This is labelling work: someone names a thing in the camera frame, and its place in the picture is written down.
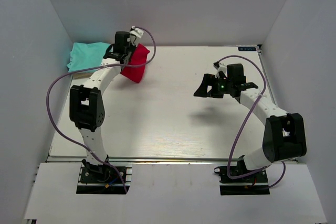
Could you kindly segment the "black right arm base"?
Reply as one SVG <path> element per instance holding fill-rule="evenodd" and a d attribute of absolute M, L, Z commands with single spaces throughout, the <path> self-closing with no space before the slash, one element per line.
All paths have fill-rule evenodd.
<path fill-rule="evenodd" d="M 219 176 L 221 196 L 269 195 L 268 177 L 265 169 L 242 178 L 230 178 L 227 166 L 217 166 L 214 173 Z"/>

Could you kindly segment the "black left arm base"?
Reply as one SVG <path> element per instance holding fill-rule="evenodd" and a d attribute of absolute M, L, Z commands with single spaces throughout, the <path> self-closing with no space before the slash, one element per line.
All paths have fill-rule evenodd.
<path fill-rule="evenodd" d="M 78 195 L 126 195 L 131 183 L 131 168 L 92 165 L 82 160 L 76 194 Z"/>

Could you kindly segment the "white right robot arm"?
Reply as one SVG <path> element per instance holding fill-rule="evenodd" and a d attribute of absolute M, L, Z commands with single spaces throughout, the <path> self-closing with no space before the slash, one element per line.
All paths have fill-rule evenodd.
<path fill-rule="evenodd" d="M 289 113 L 267 98 L 253 82 L 247 82 L 242 64 L 222 65 L 214 63 L 217 73 L 213 91 L 229 94 L 239 104 L 249 109 L 263 124 L 262 146 L 242 155 L 234 171 L 228 177 L 247 182 L 261 169 L 277 161 L 305 156 L 307 153 L 305 125 L 299 113 Z"/>

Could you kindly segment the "red t shirt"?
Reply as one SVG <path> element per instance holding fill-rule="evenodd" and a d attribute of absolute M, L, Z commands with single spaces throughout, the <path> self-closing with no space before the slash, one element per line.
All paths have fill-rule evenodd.
<path fill-rule="evenodd" d="M 144 76 L 144 64 L 147 61 L 147 56 L 149 52 L 150 51 L 145 46 L 139 44 L 129 63 L 129 65 L 131 65 L 132 67 L 124 67 L 121 71 L 121 75 L 135 83 L 140 83 Z"/>

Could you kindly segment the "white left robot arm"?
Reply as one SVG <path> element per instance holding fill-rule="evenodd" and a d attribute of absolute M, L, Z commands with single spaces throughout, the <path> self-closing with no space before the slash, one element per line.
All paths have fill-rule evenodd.
<path fill-rule="evenodd" d="M 205 130 L 217 110 L 194 93 L 202 75 L 164 56 L 149 67 L 96 71 L 70 89 L 69 116 L 87 152 L 85 167 L 101 182 L 110 178 L 109 156 L 201 157 Z"/>

